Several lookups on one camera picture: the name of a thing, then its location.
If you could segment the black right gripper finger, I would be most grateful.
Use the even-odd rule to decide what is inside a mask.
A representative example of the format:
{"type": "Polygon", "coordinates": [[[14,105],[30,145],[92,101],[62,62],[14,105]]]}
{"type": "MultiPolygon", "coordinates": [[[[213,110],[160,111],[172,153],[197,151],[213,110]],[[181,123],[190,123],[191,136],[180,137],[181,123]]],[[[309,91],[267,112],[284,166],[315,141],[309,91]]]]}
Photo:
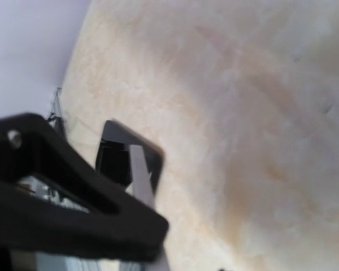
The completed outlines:
{"type": "Polygon", "coordinates": [[[152,261],[168,221],[97,173],[40,115],[0,119],[0,248],[152,261]],[[18,183],[37,177],[83,206],[49,203],[18,183]]]}

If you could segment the silver-edged black smartphone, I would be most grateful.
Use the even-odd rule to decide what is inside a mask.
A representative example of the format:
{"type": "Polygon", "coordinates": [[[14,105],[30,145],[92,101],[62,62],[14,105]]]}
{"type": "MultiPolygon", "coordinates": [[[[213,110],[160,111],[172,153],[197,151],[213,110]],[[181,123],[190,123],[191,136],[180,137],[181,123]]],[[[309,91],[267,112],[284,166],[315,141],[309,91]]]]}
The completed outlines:
{"type": "MultiPolygon", "coordinates": [[[[131,177],[132,177],[132,195],[145,204],[147,207],[154,209],[154,194],[151,187],[150,175],[146,165],[145,154],[142,146],[129,146],[131,177]]],[[[120,264],[120,270],[154,270],[169,271],[170,266],[167,255],[162,247],[159,256],[150,263],[128,263],[120,264]]]]}

